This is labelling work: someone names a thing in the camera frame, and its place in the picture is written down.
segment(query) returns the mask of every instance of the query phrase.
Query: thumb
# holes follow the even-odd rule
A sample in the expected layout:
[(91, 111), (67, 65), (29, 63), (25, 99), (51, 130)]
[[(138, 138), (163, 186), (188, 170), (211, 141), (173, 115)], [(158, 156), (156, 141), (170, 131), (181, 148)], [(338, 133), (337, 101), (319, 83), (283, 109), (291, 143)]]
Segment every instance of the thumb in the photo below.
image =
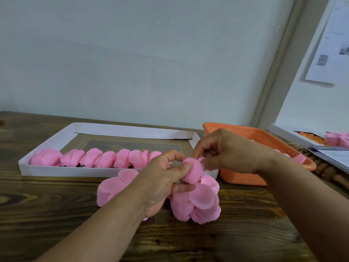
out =
[(221, 155), (207, 157), (202, 161), (202, 164), (209, 171), (224, 168), (221, 157)]
[(170, 170), (167, 170), (171, 182), (176, 182), (177, 180), (184, 177), (186, 174), (190, 172), (191, 168), (191, 163), (183, 163), (180, 166), (176, 166), (171, 168)]

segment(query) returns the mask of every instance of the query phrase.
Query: right hand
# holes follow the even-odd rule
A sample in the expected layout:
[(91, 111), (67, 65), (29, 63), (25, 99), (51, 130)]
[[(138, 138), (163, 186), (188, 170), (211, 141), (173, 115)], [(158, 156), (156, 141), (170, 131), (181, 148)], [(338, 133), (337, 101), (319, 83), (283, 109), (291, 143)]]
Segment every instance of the right hand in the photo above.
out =
[(260, 174), (267, 171), (277, 151), (258, 142), (222, 128), (201, 139), (195, 146), (193, 157), (205, 157), (207, 170), (227, 169), (238, 173)]

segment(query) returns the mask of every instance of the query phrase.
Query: poster on wall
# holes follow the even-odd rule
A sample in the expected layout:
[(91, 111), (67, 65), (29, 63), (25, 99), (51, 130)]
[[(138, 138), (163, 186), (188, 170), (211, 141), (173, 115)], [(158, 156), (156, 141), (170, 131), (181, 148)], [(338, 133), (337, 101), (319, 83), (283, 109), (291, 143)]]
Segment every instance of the poster on wall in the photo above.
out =
[(349, 80), (349, 0), (339, 0), (328, 19), (306, 80), (342, 83)]

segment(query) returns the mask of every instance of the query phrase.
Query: forearm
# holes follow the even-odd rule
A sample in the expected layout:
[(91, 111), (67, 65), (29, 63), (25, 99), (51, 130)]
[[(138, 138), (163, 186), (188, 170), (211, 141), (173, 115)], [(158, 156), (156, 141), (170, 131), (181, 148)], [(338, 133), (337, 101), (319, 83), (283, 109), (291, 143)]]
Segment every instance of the forearm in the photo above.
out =
[(283, 156), (261, 176), (319, 261), (349, 261), (346, 198)]
[(144, 218), (143, 209), (142, 197), (126, 188), (36, 262), (119, 261)]

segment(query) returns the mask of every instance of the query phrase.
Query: hand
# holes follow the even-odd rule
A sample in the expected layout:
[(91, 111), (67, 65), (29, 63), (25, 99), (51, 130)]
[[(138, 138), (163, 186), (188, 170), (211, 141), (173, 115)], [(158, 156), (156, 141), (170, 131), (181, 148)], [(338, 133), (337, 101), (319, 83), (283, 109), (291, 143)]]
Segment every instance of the hand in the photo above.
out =
[(145, 198), (145, 217), (154, 216), (166, 197), (178, 192), (193, 191), (195, 185), (184, 184), (180, 179), (190, 172), (192, 165), (185, 163), (172, 167), (170, 162), (183, 162), (185, 155), (173, 150), (153, 158), (130, 184)]
[(201, 139), (193, 151), (193, 157), (201, 155), (208, 170), (227, 169), (239, 173), (259, 174), (278, 152), (251, 141), (231, 131), (218, 129)]

